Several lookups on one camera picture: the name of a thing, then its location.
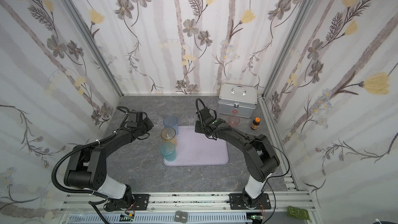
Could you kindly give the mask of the lilac plastic tray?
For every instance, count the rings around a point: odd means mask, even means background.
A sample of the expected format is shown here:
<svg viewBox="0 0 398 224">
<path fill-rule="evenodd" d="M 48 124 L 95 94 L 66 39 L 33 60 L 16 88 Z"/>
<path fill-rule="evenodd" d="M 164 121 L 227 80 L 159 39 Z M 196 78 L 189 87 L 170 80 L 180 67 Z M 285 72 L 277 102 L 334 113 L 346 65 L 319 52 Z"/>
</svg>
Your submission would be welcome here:
<svg viewBox="0 0 398 224">
<path fill-rule="evenodd" d="M 196 133 L 194 126 L 179 126 L 178 129 L 176 159 L 164 159 L 166 166 L 222 166 L 228 163 L 226 141 L 208 139 L 204 134 Z"/>
</svg>

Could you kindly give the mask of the blue frosted plastic tumbler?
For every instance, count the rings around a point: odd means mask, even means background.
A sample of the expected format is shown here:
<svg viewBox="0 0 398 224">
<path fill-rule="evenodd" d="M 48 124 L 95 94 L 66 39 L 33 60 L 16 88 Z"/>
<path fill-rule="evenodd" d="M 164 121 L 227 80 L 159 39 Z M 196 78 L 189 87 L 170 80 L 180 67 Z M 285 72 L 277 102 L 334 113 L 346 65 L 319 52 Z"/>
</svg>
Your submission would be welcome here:
<svg viewBox="0 0 398 224">
<path fill-rule="evenodd" d="M 163 119 L 163 124 L 165 127 L 173 128 L 175 130 L 176 134 L 178 135 L 178 119 L 177 119 L 177 117 L 171 116 L 171 115 L 166 116 Z"/>
</svg>

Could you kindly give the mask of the yellow plastic tumbler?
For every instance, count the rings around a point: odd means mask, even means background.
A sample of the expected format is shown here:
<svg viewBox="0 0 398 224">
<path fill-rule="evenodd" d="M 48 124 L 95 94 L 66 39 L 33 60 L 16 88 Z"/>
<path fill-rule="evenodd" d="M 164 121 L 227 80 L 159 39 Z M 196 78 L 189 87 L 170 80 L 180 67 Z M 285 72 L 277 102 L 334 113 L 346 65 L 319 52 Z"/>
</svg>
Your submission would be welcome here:
<svg viewBox="0 0 398 224">
<path fill-rule="evenodd" d="M 174 146 L 177 146 L 177 133 L 174 128 L 165 127 L 161 131 L 161 139 L 166 143 L 172 143 Z"/>
</svg>

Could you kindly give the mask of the teal dotted plastic tumbler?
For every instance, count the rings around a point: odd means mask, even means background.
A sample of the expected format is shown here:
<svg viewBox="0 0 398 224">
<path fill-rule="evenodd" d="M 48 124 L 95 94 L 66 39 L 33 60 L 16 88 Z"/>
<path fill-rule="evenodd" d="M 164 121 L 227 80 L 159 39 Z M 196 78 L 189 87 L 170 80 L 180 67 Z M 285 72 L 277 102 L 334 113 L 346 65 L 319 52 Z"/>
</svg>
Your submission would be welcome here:
<svg viewBox="0 0 398 224">
<path fill-rule="evenodd" d="M 176 147 L 171 142 L 162 144 L 160 152 L 166 161 L 172 162 L 176 159 Z"/>
</svg>

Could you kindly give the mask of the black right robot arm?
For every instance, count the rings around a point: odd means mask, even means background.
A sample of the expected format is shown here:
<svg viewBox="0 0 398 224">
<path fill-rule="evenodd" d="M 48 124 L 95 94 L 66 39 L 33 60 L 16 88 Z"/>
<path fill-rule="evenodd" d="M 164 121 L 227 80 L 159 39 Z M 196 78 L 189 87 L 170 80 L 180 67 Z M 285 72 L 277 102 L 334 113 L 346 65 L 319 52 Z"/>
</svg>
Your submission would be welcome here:
<svg viewBox="0 0 398 224">
<path fill-rule="evenodd" d="M 210 112 L 211 109 L 206 106 L 196 109 L 198 120 L 195 124 L 195 132 L 204 134 L 210 140 L 224 140 L 242 152 L 249 172 L 249 180 L 242 191 L 243 203 L 247 208 L 254 208 L 261 202 L 264 185 L 268 180 L 288 174 L 285 172 L 282 175 L 274 175 L 280 166 L 280 159 L 276 152 L 280 152 L 285 158 L 287 156 L 281 149 L 272 145 L 265 135 L 255 136 L 243 133 Z"/>
</svg>

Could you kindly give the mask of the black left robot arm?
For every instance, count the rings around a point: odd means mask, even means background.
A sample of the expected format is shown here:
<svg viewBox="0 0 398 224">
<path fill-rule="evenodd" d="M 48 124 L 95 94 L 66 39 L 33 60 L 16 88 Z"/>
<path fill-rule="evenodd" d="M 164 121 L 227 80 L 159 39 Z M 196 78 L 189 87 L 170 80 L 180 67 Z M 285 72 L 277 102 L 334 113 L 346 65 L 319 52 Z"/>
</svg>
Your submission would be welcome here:
<svg viewBox="0 0 398 224">
<path fill-rule="evenodd" d="M 153 123 L 147 113 L 120 107 L 125 117 L 110 136 L 77 145 L 62 157 L 51 173 L 53 185 L 70 194 L 90 194 L 103 199 L 108 212 L 130 209 L 136 202 L 129 185 L 107 174 L 107 158 L 135 140 L 147 139 Z"/>
</svg>

